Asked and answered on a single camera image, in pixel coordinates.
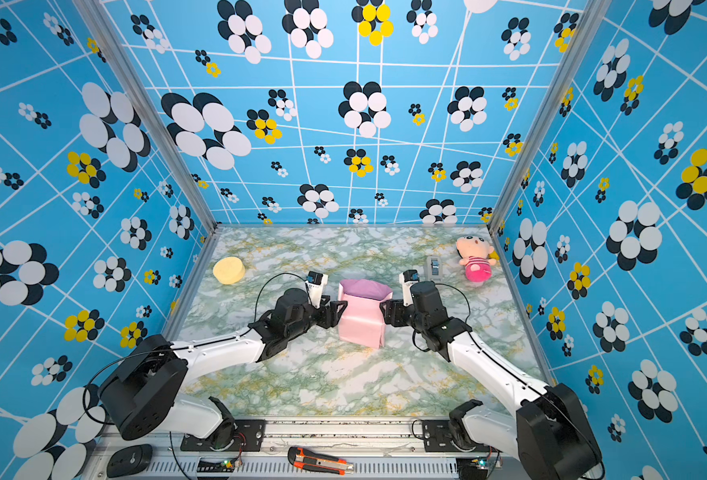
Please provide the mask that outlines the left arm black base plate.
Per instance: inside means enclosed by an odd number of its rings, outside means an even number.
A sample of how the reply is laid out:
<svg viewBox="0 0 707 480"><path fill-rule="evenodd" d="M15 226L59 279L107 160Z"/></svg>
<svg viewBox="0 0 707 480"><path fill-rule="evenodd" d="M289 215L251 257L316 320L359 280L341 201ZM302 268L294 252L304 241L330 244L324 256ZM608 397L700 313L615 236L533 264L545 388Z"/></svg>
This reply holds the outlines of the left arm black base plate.
<svg viewBox="0 0 707 480"><path fill-rule="evenodd" d="M180 449L183 452L259 452L266 425L265 420L237 419L205 439L186 434Z"/></svg>

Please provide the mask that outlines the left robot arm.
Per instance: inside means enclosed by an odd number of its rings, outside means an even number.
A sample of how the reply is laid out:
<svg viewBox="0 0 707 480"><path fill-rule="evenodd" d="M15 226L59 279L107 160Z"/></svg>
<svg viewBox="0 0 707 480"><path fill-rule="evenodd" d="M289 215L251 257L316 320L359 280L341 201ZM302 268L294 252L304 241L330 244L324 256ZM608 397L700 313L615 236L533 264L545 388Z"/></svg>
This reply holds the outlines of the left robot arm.
<svg viewBox="0 0 707 480"><path fill-rule="evenodd" d="M102 383L100 401L125 441L159 431L224 450L237 435L231 411L218 398L204 401L183 394L182 388L229 367L271 359L314 326L338 326L347 307L345 300L292 288L244 333L200 342L169 342L154 335Z"/></svg>

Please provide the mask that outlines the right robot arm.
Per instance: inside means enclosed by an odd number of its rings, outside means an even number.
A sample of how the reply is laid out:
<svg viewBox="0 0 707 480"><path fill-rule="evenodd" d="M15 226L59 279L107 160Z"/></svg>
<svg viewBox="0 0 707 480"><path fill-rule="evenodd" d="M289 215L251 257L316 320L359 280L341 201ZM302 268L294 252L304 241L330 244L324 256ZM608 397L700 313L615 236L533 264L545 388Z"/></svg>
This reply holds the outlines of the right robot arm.
<svg viewBox="0 0 707 480"><path fill-rule="evenodd" d="M425 349L467 372L505 412L469 400L449 414L455 448L491 447L517 459L531 479L583 479L603 466L603 454L577 394L551 386L517 368L473 332L465 320L449 315L439 286L409 270L401 276L403 297L381 302L385 323L411 327Z"/></svg>

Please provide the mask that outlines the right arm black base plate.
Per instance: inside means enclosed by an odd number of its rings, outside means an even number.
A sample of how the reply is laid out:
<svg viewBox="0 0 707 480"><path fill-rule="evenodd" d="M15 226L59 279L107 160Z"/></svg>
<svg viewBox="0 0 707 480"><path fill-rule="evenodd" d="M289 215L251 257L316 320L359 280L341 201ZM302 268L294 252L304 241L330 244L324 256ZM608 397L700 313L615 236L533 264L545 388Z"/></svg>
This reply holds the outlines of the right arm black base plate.
<svg viewBox="0 0 707 480"><path fill-rule="evenodd" d="M489 446L465 439L449 420L422 421L421 437L425 453L489 453Z"/></svg>

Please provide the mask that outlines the small grey white device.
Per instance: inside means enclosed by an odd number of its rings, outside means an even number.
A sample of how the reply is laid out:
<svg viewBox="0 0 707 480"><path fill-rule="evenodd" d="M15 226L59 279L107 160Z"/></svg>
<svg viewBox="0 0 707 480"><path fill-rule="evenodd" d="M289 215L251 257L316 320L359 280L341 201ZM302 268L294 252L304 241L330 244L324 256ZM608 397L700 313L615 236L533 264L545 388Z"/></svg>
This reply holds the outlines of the small grey white device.
<svg viewBox="0 0 707 480"><path fill-rule="evenodd" d="M443 262L437 256L429 256L425 264L425 275L431 281L441 281L443 279Z"/></svg>

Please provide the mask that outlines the purple wrapping paper sheet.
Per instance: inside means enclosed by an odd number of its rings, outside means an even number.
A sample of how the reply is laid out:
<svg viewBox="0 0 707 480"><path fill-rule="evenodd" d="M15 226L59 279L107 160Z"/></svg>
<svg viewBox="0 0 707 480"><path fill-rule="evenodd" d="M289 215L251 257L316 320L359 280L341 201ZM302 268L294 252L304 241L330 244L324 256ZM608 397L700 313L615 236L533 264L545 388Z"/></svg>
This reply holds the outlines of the purple wrapping paper sheet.
<svg viewBox="0 0 707 480"><path fill-rule="evenodd" d="M344 279L339 286L339 301L347 307L338 325L345 342L379 349L385 341L385 320L381 302L392 300L391 287L367 279Z"/></svg>

